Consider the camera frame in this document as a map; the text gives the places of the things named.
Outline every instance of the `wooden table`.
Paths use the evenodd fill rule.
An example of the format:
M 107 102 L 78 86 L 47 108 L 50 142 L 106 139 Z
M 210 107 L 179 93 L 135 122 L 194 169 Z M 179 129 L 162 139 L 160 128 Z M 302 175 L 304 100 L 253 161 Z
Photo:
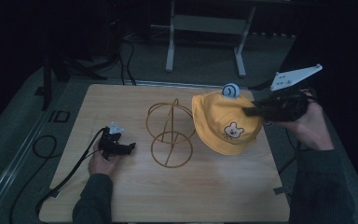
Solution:
M 151 144 L 154 138 L 145 125 L 149 107 L 170 104 L 177 98 L 180 105 L 191 109 L 193 95 L 211 91 L 216 89 L 91 85 L 51 187 L 67 176 L 94 134 L 113 121 L 125 129 L 120 144 L 137 144 L 132 155 L 120 162 L 114 176 L 114 222 L 286 221 L 289 206 L 285 195 L 275 195 L 273 190 L 282 183 L 264 129 L 254 145 L 236 156 L 224 156 L 209 149 L 195 133 L 190 138 L 193 154 L 188 163 L 166 168 L 153 159 Z M 253 99 L 250 92 L 241 93 Z M 194 129 L 191 117 L 177 111 L 174 129 L 185 135 L 191 133 Z M 151 114 L 152 133 L 162 132 L 167 112 L 167 107 L 162 107 Z M 155 143 L 155 150 L 170 147 L 163 145 Z M 189 155 L 187 141 L 177 145 L 169 162 L 180 162 Z M 58 199 L 45 201 L 41 220 L 72 220 L 72 210 L 89 178 L 88 162 L 84 161 L 62 187 Z

